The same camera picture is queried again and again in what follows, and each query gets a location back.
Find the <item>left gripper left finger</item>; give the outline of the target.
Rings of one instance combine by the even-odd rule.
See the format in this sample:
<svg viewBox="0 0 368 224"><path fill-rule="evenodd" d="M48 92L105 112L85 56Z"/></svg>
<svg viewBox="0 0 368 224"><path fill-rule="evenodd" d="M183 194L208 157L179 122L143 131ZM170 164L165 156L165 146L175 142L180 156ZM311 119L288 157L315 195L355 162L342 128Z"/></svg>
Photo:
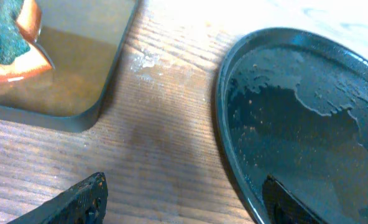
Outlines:
<svg viewBox="0 0 368 224"><path fill-rule="evenodd" d="M105 174L96 172L9 224L102 224L107 201Z"/></svg>

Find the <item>green yellow sponge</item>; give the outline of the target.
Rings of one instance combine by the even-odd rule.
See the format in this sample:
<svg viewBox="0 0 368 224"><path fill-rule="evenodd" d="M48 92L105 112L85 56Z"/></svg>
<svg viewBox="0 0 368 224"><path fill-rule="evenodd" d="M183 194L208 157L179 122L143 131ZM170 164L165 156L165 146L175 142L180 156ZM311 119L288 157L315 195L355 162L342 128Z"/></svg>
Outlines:
<svg viewBox="0 0 368 224"><path fill-rule="evenodd" d="M0 0L0 82L19 81L54 69L37 44L42 10L35 0Z"/></svg>

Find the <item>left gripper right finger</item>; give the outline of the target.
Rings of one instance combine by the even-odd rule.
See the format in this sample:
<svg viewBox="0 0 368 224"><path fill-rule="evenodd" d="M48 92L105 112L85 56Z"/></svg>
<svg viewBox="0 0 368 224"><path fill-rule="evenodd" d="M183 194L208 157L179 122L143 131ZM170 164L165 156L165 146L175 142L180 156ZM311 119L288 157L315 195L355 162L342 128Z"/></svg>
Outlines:
<svg viewBox="0 0 368 224"><path fill-rule="evenodd" d="M268 175L262 184L262 199L273 224L321 223L315 213L272 175Z"/></svg>

